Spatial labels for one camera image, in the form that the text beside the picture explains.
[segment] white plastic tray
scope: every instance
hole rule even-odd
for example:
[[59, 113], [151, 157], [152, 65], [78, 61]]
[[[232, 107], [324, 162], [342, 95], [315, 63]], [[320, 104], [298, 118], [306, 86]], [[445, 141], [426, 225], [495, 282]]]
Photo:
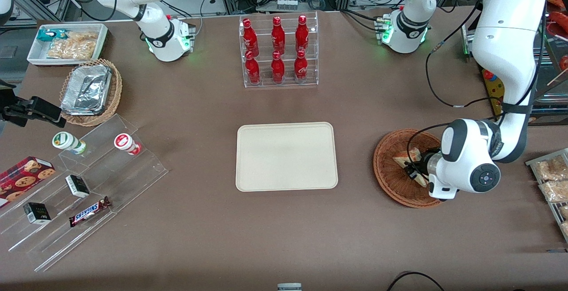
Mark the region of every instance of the white plastic tray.
[[[93, 52], [91, 60], [98, 59], [99, 56], [101, 55], [103, 44], [105, 43], [106, 34], [108, 32], [108, 28], [103, 24], [41, 25], [38, 29], [38, 32], [44, 28], [46, 29], [63, 28], [66, 30], [78, 31], [78, 32], [85, 32], [85, 31], [98, 32], [99, 37], [97, 38], [97, 44], [95, 45], [95, 50]], [[37, 40], [34, 38], [34, 42], [32, 43], [32, 47], [30, 48], [30, 52], [28, 53], [28, 58], [27, 58], [28, 62], [30, 62], [30, 64], [40, 65], [40, 66], [61, 66], [61, 65], [78, 65], [88, 61], [88, 60], [76, 60], [76, 59], [47, 58], [47, 52], [50, 46], [51, 42], [42, 42], [41, 40]]]
[[331, 189], [337, 182], [333, 127], [329, 123], [239, 128], [235, 178], [238, 190]]

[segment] red bottle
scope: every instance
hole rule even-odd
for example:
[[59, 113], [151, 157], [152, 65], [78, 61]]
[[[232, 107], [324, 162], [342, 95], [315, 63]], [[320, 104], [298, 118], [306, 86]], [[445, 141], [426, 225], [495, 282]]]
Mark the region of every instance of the red bottle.
[[306, 25], [306, 16], [300, 15], [298, 17], [298, 28], [296, 29], [296, 51], [301, 48], [306, 50], [308, 48], [308, 26]]
[[252, 56], [258, 56], [258, 40], [256, 38], [256, 32], [250, 26], [250, 20], [245, 18], [243, 20], [243, 26], [245, 27], [245, 32], [243, 33], [243, 38], [245, 40], [245, 47], [248, 51], [252, 51]]
[[280, 59], [280, 52], [274, 51], [272, 53], [272, 80], [276, 85], [284, 83], [284, 62]]
[[296, 83], [306, 82], [306, 73], [308, 71], [308, 61], [306, 60], [306, 51], [298, 50], [298, 58], [294, 61], [294, 74], [296, 74]]
[[282, 29], [282, 20], [276, 16], [272, 18], [272, 46], [275, 51], [279, 51], [280, 55], [284, 55], [286, 51], [286, 34]]
[[247, 76], [252, 85], [258, 85], [260, 83], [260, 69], [258, 69], [258, 63], [252, 56], [252, 51], [247, 51], [245, 53], [245, 69], [247, 71]]

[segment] wicker basket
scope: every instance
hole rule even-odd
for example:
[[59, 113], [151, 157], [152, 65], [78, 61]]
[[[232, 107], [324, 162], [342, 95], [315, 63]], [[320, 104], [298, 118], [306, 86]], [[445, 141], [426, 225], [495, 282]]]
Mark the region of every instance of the wicker basket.
[[[108, 87], [108, 96], [105, 103], [105, 111], [98, 116], [72, 116], [61, 112], [61, 117], [65, 118], [68, 123], [73, 125], [80, 125], [84, 127], [93, 127], [104, 123], [110, 119], [116, 112], [118, 108], [118, 103], [120, 102], [120, 93], [122, 92], [122, 78], [116, 67], [108, 60], [97, 59], [93, 61], [88, 61], [82, 64], [82, 67], [94, 66], [94, 65], [105, 65], [112, 69], [111, 85]], [[67, 75], [67, 79], [63, 83], [63, 88], [59, 93], [59, 101], [63, 101], [63, 96], [67, 90], [67, 84], [69, 83], [69, 78], [71, 78], [71, 73]]]
[[[381, 188], [397, 202], [412, 208], [431, 208], [441, 202], [430, 197], [428, 188], [410, 179], [392, 157], [406, 151], [406, 143], [418, 130], [401, 129], [392, 131], [381, 139], [373, 156], [373, 169]], [[412, 139], [412, 147], [420, 151], [440, 147], [440, 141], [429, 133], [421, 133]]]

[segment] cookie box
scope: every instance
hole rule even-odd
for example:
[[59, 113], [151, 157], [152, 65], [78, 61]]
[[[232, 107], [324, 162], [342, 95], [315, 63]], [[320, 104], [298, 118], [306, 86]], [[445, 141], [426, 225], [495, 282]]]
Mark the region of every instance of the cookie box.
[[27, 157], [0, 173], [0, 208], [53, 174], [55, 168], [51, 163], [35, 157]]

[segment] acrylic bottle rack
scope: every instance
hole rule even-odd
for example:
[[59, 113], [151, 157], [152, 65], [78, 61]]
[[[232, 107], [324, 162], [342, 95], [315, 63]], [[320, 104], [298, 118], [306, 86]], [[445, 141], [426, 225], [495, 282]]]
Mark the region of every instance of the acrylic bottle rack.
[[[9, 251], [27, 253], [35, 271], [45, 271], [168, 173], [144, 144], [136, 156], [114, 147], [114, 138], [120, 133], [128, 133], [139, 142], [136, 131], [116, 114], [81, 138], [87, 143], [82, 155], [62, 151], [54, 158], [51, 163], [57, 174], [53, 178], [0, 210], [0, 234]], [[69, 174], [85, 180], [91, 192], [87, 198], [71, 195], [65, 182]], [[112, 203], [109, 208], [71, 228], [69, 217], [105, 196]], [[51, 221], [44, 225], [30, 224], [22, 208], [27, 202], [45, 204]]]
[[[306, 49], [306, 60], [308, 61], [307, 68], [307, 78], [304, 83], [296, 83], [294, 80], [294, 61], [296, 60], [296, 28], [298, 27], [298, 17], [300, 15], [305, 15], [307, 18], [307, 26], [309, 30], [308, 34], [308, 48]], [[284, 66], [286, 68], [285, 79], [282, 85], [276, 85], [272, 81], [272, 52], [274, 48], [272, 47], [272, 17], [279, 16], [282, 20], [281, 26], [286, 34], [286, 51], [282, 55], [282, 60], [284, 61]], [[258, 85], [252, 85], [248, 79], [247, 71], [245, 68], [245, 48], [243, 33], [243, 20], [245, 18], [250, 19], [252, 28], [256, 32], [258, 38], [258, 50], [259, 54], [256, 57], [258, 62], [258, 67], [260, 68], [260, 83]], [[302, 87], [310, 85], [318, 85], [319, 82], [319, 70], [318, 70], [318, 59], [319, 59], [319, 42], [318, 42], [318, 14], [316, 12], [291, 12], [286, 14], [255, 14], [246, 15], [240, 17], [239, 22], [239, 39], [241, 47], [241, 62], [243, 65], [243, 81], [245, 87], [259, 88], [259, 87], [274, 87], [274, 88], [286, 88], [286, 87]]]

